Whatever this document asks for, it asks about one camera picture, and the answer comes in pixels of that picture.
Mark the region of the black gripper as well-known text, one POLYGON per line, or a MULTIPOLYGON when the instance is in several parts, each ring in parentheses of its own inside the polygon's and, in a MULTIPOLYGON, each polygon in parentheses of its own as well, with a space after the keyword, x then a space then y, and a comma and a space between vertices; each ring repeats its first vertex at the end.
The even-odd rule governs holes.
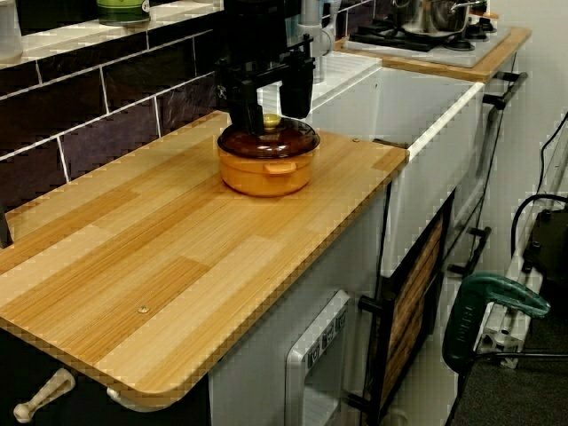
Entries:
POLYGON ((285 26, 237 26, 228 29, 225 51, 216 62, 215 77, 220 108, 229 113, 236 130, 248 135, 264 133, 263 108, 256 87, 281 81, 280 109, 288 117, 304 119, 311 111, 314 58, 304 51, 288 51, 285 26))

